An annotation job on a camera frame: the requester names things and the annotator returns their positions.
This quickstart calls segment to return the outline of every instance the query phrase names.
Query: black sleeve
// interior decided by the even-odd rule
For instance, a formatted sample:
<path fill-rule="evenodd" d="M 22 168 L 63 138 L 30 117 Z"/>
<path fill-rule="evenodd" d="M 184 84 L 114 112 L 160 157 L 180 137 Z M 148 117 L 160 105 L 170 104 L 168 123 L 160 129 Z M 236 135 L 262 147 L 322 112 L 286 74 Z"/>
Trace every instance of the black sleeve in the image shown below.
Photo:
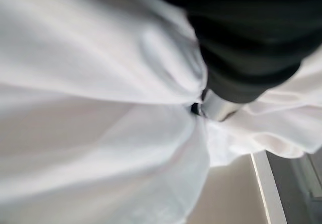
<path fill-rule="evenodd" d="M 322 0 L 167 0 L 184 7 L 208 87 L 247 103 L 289 79 L 322 42 Z"/>

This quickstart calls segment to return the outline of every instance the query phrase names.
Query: silver metal part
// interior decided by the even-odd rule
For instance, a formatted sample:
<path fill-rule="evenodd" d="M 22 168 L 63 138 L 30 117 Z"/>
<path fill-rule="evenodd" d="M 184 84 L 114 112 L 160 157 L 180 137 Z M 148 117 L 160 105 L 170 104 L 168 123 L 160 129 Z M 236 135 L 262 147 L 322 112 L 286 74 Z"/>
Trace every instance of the silver metal part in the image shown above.
<path fill-rule="evenodd" d="M 205 118 L 222 122 L 243 105 L 226 101 L 217 96 L 212 90 L 207 90 L 203 103 L 198 104 L 198 114 Z"/>

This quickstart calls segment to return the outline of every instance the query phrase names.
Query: beige wall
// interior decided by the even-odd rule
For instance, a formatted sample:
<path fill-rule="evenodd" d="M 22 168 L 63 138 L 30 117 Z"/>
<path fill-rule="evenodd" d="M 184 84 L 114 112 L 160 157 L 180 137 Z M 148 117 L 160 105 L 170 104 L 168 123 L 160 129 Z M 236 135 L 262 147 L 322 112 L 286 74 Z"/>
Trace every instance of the beige wall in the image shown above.
<path fill-rule="evenodd" d="M 250 156 L 213 168 L 188 224 L 266 224 Z"/>

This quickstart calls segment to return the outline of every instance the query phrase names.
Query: white sheet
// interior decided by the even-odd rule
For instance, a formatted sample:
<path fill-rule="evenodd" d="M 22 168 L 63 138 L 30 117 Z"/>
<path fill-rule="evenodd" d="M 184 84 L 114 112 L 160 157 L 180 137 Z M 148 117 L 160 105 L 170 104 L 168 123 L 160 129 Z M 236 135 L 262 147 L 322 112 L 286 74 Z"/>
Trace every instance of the white sheet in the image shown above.
<path fill-rule="evenodd" d="M 207 74 L 179 9 L 0 0 L 0 18 L 0 222 L 182 223 L 208 153 L 218 166 L 321 145 L 322 51 L 216 123 L 187 108 Z"/>

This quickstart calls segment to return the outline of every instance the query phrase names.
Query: gray wall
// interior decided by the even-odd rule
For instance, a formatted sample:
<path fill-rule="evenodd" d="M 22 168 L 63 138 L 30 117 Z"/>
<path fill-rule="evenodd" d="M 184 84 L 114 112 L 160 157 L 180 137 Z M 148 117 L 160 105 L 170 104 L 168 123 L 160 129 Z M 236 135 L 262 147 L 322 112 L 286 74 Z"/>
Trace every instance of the gray wall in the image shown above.
<path fill-rule="evenodd" d="M 213 168 L 188 224 L 266 224 L 250 156 Z"/>

